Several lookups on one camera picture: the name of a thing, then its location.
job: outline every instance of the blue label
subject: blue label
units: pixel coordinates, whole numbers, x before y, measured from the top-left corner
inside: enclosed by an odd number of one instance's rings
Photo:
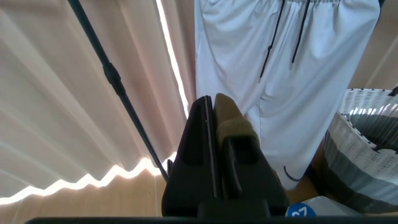
[[[287,217],[315,217],[316,215],[313,209],[304,203],[295,203],[286,212]]]

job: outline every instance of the laundry basket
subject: laundry basket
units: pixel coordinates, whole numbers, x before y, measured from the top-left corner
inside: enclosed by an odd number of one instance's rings
[[[364,213],[398,211],[398,96],[347,90],[326,133],[324,181],[345,205]]]

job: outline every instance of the drawstring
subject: drawstring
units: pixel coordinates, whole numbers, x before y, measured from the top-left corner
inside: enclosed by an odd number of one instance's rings
[[[299,49],[299,45],[300,45],[300,41],[301,41],[301,35],[303,33],[303,28],[304,28],[304,22],[305,22],[305,18],[307,16],[307,12],[308,12],[308,7],[309,6],[310,6],[310,0],[307,1],[307,5],[305,6],[305,12],[304,12],[303,20],[301,22],[300,33],[298,35],[298,41],[297,41],[296,49],[294,50],[292,63],[294,63],[294,59],[296,58],[297,50]]]
[[[267,63],[267,61],[268,61],[268,57],[269,57],[269,54],[270,54],[270,52],[271,52],[272,46],[274,45],[275,36],[276,36],[276,32],[278,31],[279,21],[280,21],[280,17],[282,16],[282,11],[284,10],[284,5],[285,5],[285,0],[282,0],[282,7],[280,8],[278,21],[276,22],[275,31],[274,31],[274,36],[273,36],[273,38],[272,38],[272,42],[271,42],[270,46],[268,46],[267,57],[266,57],[266,60],[264,61],[264,64],[262,65],[262,69],[261,69],[261,73],[260,73],[260,79],[261,79],[261,77],[262,77],[262,74],[264,73],[264,69],[265,69],[265,67],[266,67],[266,63]]]

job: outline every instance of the white pants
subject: white pants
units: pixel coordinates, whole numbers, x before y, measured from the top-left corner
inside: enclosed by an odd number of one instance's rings
[[[282,185],[292,189],[337,110],[379,13],[378,0],[196,0],[197,97],[232,97]]]

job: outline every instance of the metal rod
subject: metal rod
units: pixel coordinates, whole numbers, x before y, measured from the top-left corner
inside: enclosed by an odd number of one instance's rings
[[[87,18],[87,15],[80,4],[79,0],[68,0],[70,7],[72,7],[73,12],[75,13],[77,19],[79,20],[80,25],[82,26],[83,30],[85,31],[87,38],[90,40],[91,45],[93,46],[99,60],[102,63],[104,73],[106,78],[108,79],[109,83],[113,86],[115,92],[119,95],[120,100],[122,101],[125,109],[127,110],[132,122],[136,126],[138,133],[140,134],[142,140],[144,141],[145,145],[148,148],[150,155],[152,156],[156,166],[160,169],[163,178],[167,181],[167,173],[166,170],[163,168],[162,163],[160,162],[159,157],[157,156],[154,147],[150,143],[147,133],[145,132],[144,127],[141,124],[141,121],[138,118],[138,115],[132,104],[130,102],[129,97],[126,94],[126,91],[123,87],[121,82],[121,78],[119,76],[118,71],[109,61],[109,58],[106,56],[104,49],[102,48],[101,42],[98,39],[97,35],[93,27],[90,24],[90,21]]]

